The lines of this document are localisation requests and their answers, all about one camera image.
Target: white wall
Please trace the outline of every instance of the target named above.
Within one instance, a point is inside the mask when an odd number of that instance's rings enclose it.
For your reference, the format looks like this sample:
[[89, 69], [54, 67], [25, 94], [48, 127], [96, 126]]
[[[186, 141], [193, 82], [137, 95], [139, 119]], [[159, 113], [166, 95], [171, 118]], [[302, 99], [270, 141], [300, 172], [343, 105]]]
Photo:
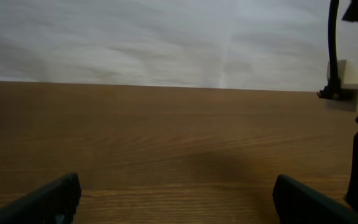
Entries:
[[[341, 1], [341, 17], [349, 1]], [[0, 0], [0, 80], [316, 91], [329, 0]], [[358, 66], [358, 24], [338, 25]]]

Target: wooden table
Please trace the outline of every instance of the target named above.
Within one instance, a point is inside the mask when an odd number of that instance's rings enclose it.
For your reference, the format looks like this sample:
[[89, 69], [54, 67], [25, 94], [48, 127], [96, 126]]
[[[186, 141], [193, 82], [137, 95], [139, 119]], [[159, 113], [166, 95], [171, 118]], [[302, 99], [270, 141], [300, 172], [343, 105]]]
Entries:
[[0, 82], [0, 207], [68, 172], [75, 223], [278, 223], [288, 174], [341, 200], [355, 112], [315, 93]]

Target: white backdrop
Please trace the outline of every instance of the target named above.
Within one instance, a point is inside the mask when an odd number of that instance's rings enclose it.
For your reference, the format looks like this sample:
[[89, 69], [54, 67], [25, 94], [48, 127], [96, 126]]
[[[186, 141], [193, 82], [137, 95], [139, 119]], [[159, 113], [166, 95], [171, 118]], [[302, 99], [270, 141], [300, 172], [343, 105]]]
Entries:
[[[338, 17], [349, 4], [341, 1]], [[0, 80], [316, 91], [329, 0], [0, 0]], [[338, 58], [358, 67], [358, 24]]]

